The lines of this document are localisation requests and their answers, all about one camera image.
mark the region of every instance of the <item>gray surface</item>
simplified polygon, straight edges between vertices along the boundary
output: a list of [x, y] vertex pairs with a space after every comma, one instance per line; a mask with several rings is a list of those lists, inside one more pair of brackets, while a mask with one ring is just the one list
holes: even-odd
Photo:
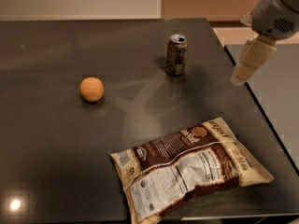
[[[242, 45], [226, 48], [238, 63]], [[299, 44], [279, 44], [249, 85], [299, 168]]]
[[[166, 43], [188, 37], [186, 75], [164, 72]], [[299, 182], [206, 20], [0, 23], [0, 223], [125, 220], [109, 152], [223, 117], [275, 177], [193, 199], [169, 218], [299, 212]], [[105, 99], [78, 85], [103, 79]], [[19, 213], [8, 199], [22, 197]]]

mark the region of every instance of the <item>soda can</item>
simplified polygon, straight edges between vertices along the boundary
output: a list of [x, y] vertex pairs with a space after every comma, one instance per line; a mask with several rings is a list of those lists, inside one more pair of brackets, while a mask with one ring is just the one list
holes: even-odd
[[174, 34], [170, 36], [165, 67], [168, 74], [178, 76], [185, 72], [187, 51], [188, 43], [185, 35]]

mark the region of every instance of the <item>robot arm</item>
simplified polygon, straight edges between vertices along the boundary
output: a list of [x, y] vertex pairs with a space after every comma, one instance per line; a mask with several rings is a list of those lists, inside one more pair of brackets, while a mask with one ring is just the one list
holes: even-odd
[[258, 37], [248, 41], [232, 83], [244, 84], [276, 51], [276, 41], [299, 30], [299, 0], [260, 0], [252, 12], [252, 30]]

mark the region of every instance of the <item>bright light spot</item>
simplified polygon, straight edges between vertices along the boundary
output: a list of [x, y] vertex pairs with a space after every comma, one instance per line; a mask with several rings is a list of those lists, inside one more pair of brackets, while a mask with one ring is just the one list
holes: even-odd
[[20, 200], [14, 200], [10, 204], [10, 209], [11, 210], [18, 210], [21, 207], [21, 201]]

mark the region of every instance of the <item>can lid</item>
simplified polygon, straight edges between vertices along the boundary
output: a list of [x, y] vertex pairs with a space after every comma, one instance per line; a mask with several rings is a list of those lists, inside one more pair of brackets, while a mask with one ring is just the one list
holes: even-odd
[[174, 34], [170, 36], [170, 40], [175, 43], [185, 43], [187, 42], [187, 37], [183, 34]]

